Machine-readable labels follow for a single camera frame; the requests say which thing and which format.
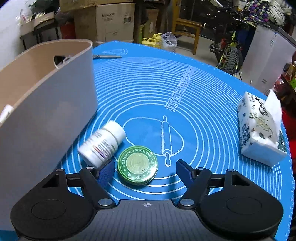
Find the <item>plastic bag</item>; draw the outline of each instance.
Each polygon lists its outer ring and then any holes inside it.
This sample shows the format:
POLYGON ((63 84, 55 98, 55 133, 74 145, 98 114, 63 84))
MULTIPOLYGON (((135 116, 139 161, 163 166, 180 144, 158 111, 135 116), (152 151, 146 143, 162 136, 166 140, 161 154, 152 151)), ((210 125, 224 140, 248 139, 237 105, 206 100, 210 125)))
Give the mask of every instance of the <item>plastic bag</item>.
POLYGON ((175 35, 172 34, 172 32, 167 32, 161 36, 162 43, 163 43, 163 49, 175 52, 175 49, 178 44, 178 40, 175 35))

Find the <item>tissue pack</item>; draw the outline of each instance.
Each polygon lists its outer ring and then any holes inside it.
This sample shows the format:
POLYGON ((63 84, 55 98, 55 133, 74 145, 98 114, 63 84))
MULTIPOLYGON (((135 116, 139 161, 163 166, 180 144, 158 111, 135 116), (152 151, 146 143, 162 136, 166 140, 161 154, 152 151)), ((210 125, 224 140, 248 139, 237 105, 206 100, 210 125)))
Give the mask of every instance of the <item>tissue pack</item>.
POLYGON ((282 130, 278 135, 264 100, 245 92, 237 106, 242 155, 273 166, 287 155, 282 130))

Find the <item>tissue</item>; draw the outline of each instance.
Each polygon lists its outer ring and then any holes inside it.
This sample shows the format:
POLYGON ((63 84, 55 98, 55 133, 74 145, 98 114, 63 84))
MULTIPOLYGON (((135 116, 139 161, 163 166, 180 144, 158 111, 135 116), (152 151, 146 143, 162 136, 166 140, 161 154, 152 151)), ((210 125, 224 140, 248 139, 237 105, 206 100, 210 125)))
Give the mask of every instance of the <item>tissue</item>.
POLYGON ((281 130, 281 103, 273 91, 266 101, 245 92, 237 112, 242 155, 270 167, 287 155, 281 130))

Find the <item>blue silicone mat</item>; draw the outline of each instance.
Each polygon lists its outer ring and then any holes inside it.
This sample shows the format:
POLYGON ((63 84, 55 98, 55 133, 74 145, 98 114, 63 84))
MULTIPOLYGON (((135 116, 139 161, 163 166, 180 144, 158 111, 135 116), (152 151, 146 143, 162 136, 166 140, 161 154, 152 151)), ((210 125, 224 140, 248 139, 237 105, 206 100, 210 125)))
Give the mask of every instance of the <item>blue silicone mat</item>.
MULTIPOLYGON (((186 191, 176 175, 178 159, 213 173, 236 169, 280 200, 284 216, 275 238, 287 240, 295 186, 290 153, 273 168, 240 153, 237 104, 245 91, 263 99, 266 96, 212 66, 165 50, 114 41, 96 47, 93 52, 123 58, 94 60, 98 111, 58 168, 73 173, 85 167, 77 148, 94 131, 114 120, 127 135, 115 154, 115 174, 106 189, 116 202, 176 202, 186 191), (147 185, 129 185, 117 173, 119 154, 132 145, 146 146, 157 156, 158 172, 147 185)), ((283 126, 282 130, 289 150, 283 126)), ((71 191, 82 195, 79 188, 71 191)))

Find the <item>rolling pin drawing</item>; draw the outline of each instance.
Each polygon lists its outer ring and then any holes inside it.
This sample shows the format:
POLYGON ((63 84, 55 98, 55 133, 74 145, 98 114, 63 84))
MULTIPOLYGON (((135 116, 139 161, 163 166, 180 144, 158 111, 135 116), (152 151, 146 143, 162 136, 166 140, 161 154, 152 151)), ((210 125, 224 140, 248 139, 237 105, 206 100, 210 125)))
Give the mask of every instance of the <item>rolling pin drawing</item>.
POLYGON ((172 151, 172 140, 170 136, 170 124, 167 122, 167 117, 163 116, 163 121, 161 122, 161 150, 162 154, 165 156, 165 165, 170 167, 172 162, 170 160, 172 151))

